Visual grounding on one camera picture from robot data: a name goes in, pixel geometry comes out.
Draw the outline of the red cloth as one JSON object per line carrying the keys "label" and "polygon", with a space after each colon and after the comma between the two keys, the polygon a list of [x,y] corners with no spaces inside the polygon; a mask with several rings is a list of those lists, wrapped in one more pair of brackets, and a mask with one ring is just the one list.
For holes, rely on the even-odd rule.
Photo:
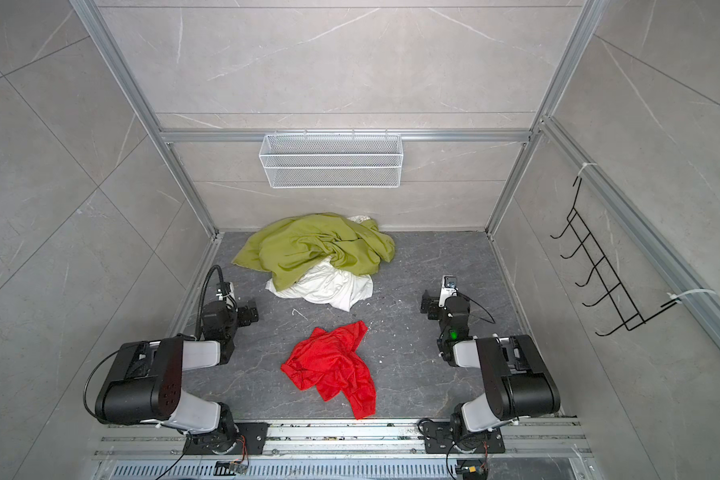
{"label": "red cloth", "polygon": [[357,420],[370,417],[376,413],[377,392],[356,352],[367,331],[363,321],[332,331],[316,327],[293,348],[281,371],[301,391],[315,387],[325,402],[342,393]]}

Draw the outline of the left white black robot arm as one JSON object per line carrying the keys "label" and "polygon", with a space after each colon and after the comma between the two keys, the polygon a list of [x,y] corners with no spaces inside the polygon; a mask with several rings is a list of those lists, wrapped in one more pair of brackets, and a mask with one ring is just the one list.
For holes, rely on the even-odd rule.
{"label": "left white black robot arm", "polygon": [[183,374],[225,365],[240,327],[259,320],[256,302],[226,300],[201,310],[201,337],[174,336],[123,344],[97,395],[94,415],[102,424],[151,424],[185,435],[185,455],[260,454],[266,423],[237,424],[230,407],[184,390]]}

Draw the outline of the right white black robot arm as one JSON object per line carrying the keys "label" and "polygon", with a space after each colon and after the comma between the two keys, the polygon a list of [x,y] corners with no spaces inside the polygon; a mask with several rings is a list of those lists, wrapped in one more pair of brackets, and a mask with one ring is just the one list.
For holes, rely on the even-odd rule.
{"label": "right white black robot arm", "polygon": [[455,407],[448,432],[437,438],[440,448],[449,440],[472,451],[496,438],[508,423],[559,411],[559,390],[530,336],[472,336],[471,299],[455,289],[437,297],[425,292],[420,312],[438,323],[441,359],[454,368],[479,370],[483,384],[480,395]]}

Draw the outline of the green cloth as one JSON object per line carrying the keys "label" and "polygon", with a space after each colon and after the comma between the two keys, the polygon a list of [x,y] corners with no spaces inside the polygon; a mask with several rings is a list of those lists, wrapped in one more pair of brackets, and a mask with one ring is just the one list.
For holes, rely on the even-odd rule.
{"label": "green cloth", "polygon": [[375,220],[355,222],[335,213],[315,213],[262,228],[248,238],[232,263],[270,273],[275,289],[281,291],[326,259],[338,270],[362,276],[376,274],[395,254],[395,241]]}

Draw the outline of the patterned white cloth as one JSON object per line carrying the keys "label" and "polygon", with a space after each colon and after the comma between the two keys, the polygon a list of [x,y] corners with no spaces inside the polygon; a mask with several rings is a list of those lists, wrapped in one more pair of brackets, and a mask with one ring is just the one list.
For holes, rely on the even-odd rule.
{"label": "patterned white cloth", "polygon": [[347,217],[347,219],[350,221],[356,222],[356,223],[362,223],[362,222],[371,220],[371,217],[369,217],[367,215],[355,215],[355,216]]}

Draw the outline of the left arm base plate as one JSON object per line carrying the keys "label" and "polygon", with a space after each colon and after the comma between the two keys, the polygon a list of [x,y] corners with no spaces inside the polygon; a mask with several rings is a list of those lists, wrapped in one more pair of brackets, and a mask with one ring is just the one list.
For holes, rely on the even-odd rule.
{"label": "left arm base plate", "polygon": [[192,434],[186,440],[184,455],[247,455],[263,453],[269,424],[265,422],[244,422],[235,425],[234,432],[219,428],[210,433]]}

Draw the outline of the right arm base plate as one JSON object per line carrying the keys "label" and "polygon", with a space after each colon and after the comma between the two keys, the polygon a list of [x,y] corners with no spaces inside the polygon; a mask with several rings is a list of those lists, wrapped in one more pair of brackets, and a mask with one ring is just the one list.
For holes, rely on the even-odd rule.
{"label": "right arm base plate", "polygon": [[505,444],[499,429],[482,432],[466,432],[451,426],[449,422],[421,419],[416,424],[424,440],[428,454],[481,453],[503,454]]}

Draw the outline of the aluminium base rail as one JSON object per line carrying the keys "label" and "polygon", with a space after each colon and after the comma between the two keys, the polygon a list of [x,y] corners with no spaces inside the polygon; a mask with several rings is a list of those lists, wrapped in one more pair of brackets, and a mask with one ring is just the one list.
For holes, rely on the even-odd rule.
{"label": "aluminium base rail", "polygon": [[246,446],[228,455],[182,452],[183,438],[153,427],[107,427],[84,479],[599,479],[580,422],[526,419],[453,443],[446,422],[275,419],[242,424]]}

